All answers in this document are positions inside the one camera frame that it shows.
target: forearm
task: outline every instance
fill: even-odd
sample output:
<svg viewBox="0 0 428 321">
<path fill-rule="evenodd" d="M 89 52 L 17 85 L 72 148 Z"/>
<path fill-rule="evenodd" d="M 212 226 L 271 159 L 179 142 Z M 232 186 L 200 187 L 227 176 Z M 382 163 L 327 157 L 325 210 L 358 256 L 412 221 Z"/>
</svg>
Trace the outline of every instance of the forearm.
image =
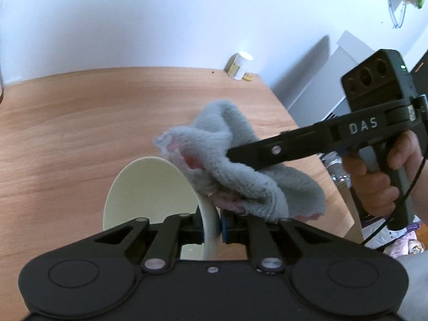
<svg viewBox="0 0 428 321">
<path fill-rule="evenodd" d="M 412 193 L 415 214 L 428 224 L 428 166 L 424 168 Z"/>
</svg>

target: black cable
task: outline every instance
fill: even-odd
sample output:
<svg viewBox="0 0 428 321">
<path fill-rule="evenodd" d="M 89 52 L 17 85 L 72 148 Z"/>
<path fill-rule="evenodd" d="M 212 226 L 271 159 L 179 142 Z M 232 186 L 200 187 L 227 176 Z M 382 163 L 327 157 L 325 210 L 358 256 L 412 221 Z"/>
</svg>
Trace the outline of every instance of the black cable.
<svg viewBox="0 0 428 321">
<path fill-rule="evenodd" d="M 421 176 L 421 173 L 422 173 L 422 170 L 423 170 L 423 168 L 424 168 L 424 166 L 425 166 L 425 162 L 426 162 L 426 160 L 427 160 L 427 158 L 428 158 L 428 146 L 427 146 L 427 148 L 426 148 L 426 150 L 425 150 L 425 154 L 424 154 L 424 159 L 422 160 L 422 162 L 421 162 L 421 165 L 419 166 L 419 169 L 418 169 L 418 172 L 416 173 L 416 175 L 415 175 L 415 177 L 414 177 L 414 179 L 413 179 L 413 181 L 412 181 L 412 184 L 410 185 L 410 187 L 409 187 L 409 189 L 407 190 L 407 192 L 406 192 L 406 194 L 404 194 L 404 196 L 403 196 L 403 198 L 401 199 L 401 200 L 399 200 L 399 201 L 397 201 L 396 203 L 395 203 L 395 205 L 396 206 L 400 206 L 400 205 L 402 205 L 406 200 L 407 200 L 407 198 L 409 197 L 409 195 L 412 193 L 412 191 L 413 191 L 413 188 L 415 188 L 415 186 L 416 186 L 416 183 L 418 182 L 418 180 L 419 180 L 419 177 Z M 361 243 L 361 245 L 365 245 L 365 244 L 367 244 L 371 239 L 373 239 L 382 229 L 384 229 L 385 228 L 385 226 L 389 223 L 389 222 L 391 222 L 391 220 L 392 220 L 392 215 L 389 215 L 388 217 L 387 217 L 387 219 L 385 220 L 385 222 L 384 223 L 382 223 L 381 225 L 380 225 L 380 227 L 378 228 L 378 229 L 376 229 L 373 233 L 371 233 L 371 235 L 369 235 L 362 243 Z"/>
</svg>

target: screw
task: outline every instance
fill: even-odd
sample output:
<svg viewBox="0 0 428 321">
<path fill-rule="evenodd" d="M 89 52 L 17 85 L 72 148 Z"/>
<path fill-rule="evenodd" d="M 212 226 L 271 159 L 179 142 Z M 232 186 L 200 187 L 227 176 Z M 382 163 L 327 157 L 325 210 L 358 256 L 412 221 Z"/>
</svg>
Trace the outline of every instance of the screw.
<svg viewBox="0 0 428 321">
<path fill-rule="evenodd" d="M 165 267 L 166 262 L 160 258 L 150 258 L 144 262 L 144 267 L 150 270 L 159 270 Z"/>
<path fill-rule="evenodd" d="M 266 269 L 278 269 L 281 265 L 282 261 L 276 257 L 269 257 L 262 260 L 262 267 Z"/>
<path fill-rule="evenodd" d="M 213 265 L 212 267 L 208 267 L 207 271 L 211 274 L 217 273 L 219 271 L 219 268 Z"/>
<path fill-rule="evenodd" d="M 276 145 L 276 146 L 273 146 L 273 147 L 272 147 L 272 154 L 277 155 L 277 154 L 279 154 L 280 152 L 281 152 L 281 146 Z"/>
</svg>

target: white bottle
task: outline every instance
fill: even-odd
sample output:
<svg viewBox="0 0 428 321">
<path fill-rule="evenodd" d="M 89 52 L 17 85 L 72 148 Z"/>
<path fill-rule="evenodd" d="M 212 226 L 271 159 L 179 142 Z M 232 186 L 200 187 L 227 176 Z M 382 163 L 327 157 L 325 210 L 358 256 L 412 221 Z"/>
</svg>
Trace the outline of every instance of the white bottle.
<svg viewBox="0 0 428 321">
<path fill-rule="evenodd" d="M 244 51 L 239 51 L 227 74 L 233 79 L 242 79 L 248 67 L 248 63 L 253 60 L 253 57 Z"/>
</svg>

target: wooden table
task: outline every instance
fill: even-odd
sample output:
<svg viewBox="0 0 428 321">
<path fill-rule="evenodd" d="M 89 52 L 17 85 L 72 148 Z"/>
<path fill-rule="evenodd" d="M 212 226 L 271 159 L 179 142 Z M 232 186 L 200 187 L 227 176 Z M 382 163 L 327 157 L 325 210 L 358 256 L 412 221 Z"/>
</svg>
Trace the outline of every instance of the wooden table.
<svg viewBox="0 0 428 321">
<path fill-rule="evenodd" d="M 0 105 L 0 315 L 20 320 L 17 288 L 33 257 L 102 230 L 108 190 L 120 170 L 159 155 L 154 136 L 189 124 L 207 103 L 237 104 L 260 138 L 296 124 L 255 76 L 223 71 L 123 68 L 75 72 L 5 89 Z M 315 156 L 288 163 L 325 190 L 327 214 L 311 223 L 343 236 L 353 224 L 344 201 Z M 224 257 L 235 257 L 227 249 Z"/>
</svg>

